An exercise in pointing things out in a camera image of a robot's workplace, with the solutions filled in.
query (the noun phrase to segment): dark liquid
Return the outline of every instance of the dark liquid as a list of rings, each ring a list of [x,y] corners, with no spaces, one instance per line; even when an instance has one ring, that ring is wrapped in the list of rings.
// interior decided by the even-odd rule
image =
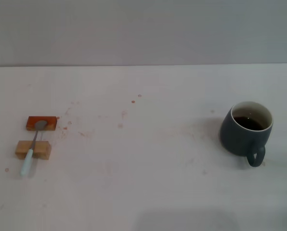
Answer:
[[[239,116],[239,117],[234,117],[234,119],[239,125],[241,125],[244,128],[255,130],[255,131],[264,130],[264,127],[261,126],[260,123],[256,122],[252,118],[249,118],[246,116]]]

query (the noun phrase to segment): wooden block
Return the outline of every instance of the wooden block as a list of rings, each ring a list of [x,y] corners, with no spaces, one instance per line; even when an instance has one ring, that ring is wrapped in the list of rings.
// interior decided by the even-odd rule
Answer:
[[[32,141],[19,141],[16,147],[15,154],[18,159],[24,160]],[[51,154],[52,147],[48,141],[36,141],[36,146],[33,151],[33,158],[48,160]]]
[[[26,129],[28,131],[35,131],[35,123],[40,121],[40,120],[45,120],[47,121],[47,125],[43,129],[43,131],[55,131],[56,130],[56,125],[57,125],[57,117],[55,116],[29,116],[27,124],[26,124]]]

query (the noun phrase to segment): spoon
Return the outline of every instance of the spoon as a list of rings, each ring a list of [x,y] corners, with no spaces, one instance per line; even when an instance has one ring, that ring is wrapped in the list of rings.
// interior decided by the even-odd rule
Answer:
[[[34,127],[36,129],[36,134],[34,136],[34,139],[32,141],[32,144],[30,146],[30,149],[29,151],[27,152],[27,155],[25,157],[25,160],[24,160],[24,164],[22,166],[22,169],[20,171],[20,175],[21,176],[24,176],[27,174],[27,172],[29,171],[30,169],[30,166],[31,166],[31,162],[32,162],[32,154],[33,154],[33,150],[34,150],[34,147],[36,145],[36,139],[37,139],[37,136],[38,136],[38,131],[41,131],[45,128],[45,126],[47,125],[47,122],[45,120],[40,120],[38,121],[37,123],[35,123]]]

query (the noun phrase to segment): mug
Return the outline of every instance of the mug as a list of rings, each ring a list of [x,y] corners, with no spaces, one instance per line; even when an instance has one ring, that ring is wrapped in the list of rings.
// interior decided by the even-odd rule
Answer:
[[[225,117],[220,140],[229,152],[246,156],[249,165],[262,164],[273,125],[270,111],[256,102],[242,102],[234,105]]]

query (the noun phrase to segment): stain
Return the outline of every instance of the stain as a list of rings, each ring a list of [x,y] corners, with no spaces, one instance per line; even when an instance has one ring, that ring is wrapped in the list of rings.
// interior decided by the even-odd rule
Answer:
[[[76,117],[76,123],[80,124],[80,117],[79,116]]]
[[[187,167],[189,165],[193,165],[194,161],[195,161],[195,158],[189,159],[188,161],[186,161],[185,166]]]
[[[81,136],[83,136],[83,137],[86,137],[86,135],[84,134],[84,133],[82,133],[82,132],[78,132]]]
[[[179,134],[181,134],[182,136],[190,136],[192,137],[193,139],[195,138],[195,135],[194,135],[194,126],[191,125],[191,126],[183,126],[183,127],[179,127],[177,128],[177,132]]]
[[[159,137],[163,141],[166,139],[176,137],[176,136],[178,136],[178,131],[177,131],[176,127],[170,127],[170,128],[162,129],[160,131],[160,134],[159,134]]]
[[[89,139],[91,139],[92,138],[92,135],[94,134],[94,129],[93,129],[93,131],[91,132],[91,131],[86,131],[86,132],[78,132],[81,136],[83,136],[83,137],[86,137],[86,138],[89,138]]]
[[[68,111],[71,109],[71,107],[69,107],[68,109],[67,109],[67,111],[65,112],[65,115],[68,115]]]
[[[67,135],[68,135],[68,131],[66,131],[66,132],[62,131],[60,138],[63,140],[67,137]]]
[[[57,144],[57,141],[56,141],[56,140],[53,140],[53,141],[52,141],[52,147],[56,146],[56,144]]]
[[[124,119],[127,115],[128,115],[127,111],[122,111],[121,112],[122,119]]]

